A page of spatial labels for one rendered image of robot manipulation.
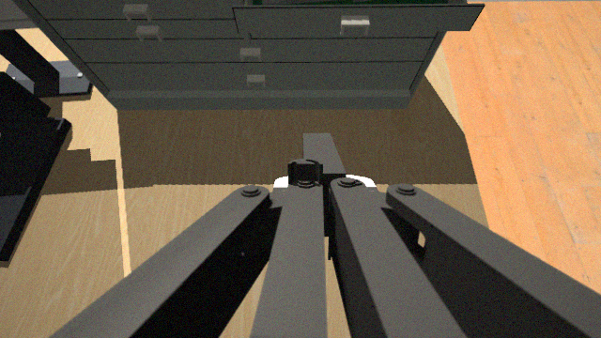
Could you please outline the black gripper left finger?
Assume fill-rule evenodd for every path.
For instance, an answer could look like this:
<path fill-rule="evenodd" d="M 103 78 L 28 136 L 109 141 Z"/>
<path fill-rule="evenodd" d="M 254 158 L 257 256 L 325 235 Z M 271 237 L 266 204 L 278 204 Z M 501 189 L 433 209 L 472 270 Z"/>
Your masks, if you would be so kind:
<path fill-rule="evenodd" d="M 268 261 L 249 338 L 328 338 L 316 133 L 287 167 L 272 192 L 231 192 L 48 338 L 219 338 Z"/>

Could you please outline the pale green box-shaped chest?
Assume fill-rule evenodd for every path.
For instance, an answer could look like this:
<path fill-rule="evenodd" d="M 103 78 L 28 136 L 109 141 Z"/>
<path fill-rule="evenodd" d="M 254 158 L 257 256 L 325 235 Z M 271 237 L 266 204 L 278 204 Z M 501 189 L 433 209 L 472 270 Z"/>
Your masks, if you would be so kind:
<path fill-rule="evenodd" d="M 117 110 L 407 109 L 447 31 L 485 7 L 12 1 Z"/>

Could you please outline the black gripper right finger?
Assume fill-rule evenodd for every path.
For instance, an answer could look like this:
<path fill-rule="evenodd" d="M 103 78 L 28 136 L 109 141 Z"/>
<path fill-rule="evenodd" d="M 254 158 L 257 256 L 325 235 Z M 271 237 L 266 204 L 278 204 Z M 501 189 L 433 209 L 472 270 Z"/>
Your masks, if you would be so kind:
<path fill-rule="evenodd" d="M 601 338 L 601 294 L 418 187 L 347 175 L 317 139 L 351 338 Z"/>

